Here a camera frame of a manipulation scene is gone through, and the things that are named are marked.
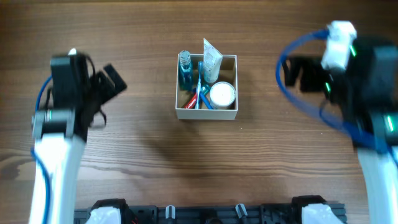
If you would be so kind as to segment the cotton swab tub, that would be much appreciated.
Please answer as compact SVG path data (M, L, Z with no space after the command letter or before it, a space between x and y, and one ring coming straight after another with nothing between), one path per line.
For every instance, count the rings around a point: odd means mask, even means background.
M228 82L217 82L210 90L210 104L217 110L228 110L236 99L236 90Z

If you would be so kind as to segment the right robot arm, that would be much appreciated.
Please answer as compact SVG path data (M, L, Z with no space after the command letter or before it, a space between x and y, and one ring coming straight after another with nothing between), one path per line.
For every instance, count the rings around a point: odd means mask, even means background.
M323 68L313 75L311 88L323 90L327 101L340 107L343 117L337 118L286 89L296 79L286 67L289 53L311 40L312 36L302 37L280 55L275 74L279 80L280 72L285 73L280 90L304 113L351 137L366 183L371 223L397 223L397 47L382 37L358 37L349 47L345 71Z

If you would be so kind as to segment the blue white toothbrush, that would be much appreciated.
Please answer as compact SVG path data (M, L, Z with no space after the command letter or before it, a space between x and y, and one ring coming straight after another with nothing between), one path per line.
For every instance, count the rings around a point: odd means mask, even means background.
M197 81L197 100L195 104L195 109L198 110L200 108L200 93L201 93L201 73L203 70L203 62L199 61L197 65L198 69L198 81Z

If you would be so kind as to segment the white lotion tube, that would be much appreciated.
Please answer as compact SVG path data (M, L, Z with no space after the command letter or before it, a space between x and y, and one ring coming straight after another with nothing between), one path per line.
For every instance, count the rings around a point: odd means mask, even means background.
M206 39L203 39L203 48L204 79L207 83L214 83L218 79L223 56Z

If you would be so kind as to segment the blue mouthwash bottle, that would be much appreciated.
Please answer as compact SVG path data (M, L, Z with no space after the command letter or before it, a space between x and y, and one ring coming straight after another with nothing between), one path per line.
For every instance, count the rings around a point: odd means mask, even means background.
M193 85L193 65L190 52L183 50L178 55L178 77L182 90L192 90Z

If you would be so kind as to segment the blue disposable razor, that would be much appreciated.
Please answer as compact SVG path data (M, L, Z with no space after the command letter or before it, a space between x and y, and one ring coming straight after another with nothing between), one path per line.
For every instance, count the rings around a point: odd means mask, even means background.
M204 102L204 104L206 105L206 107L209 110L213 110L213 107L211 106L209 100L207 99L207 97L204 97L203 94L200 93L200 100L202 100Z

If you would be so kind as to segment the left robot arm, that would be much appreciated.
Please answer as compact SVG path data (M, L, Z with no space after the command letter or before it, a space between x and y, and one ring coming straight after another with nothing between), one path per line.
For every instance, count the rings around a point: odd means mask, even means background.
M102 105L127 85L111 64L97 71L91 57L76 49L53 56L50 68L39 91L47 103L37 103L32 116L35 181L29 223L72 223L88 130Z

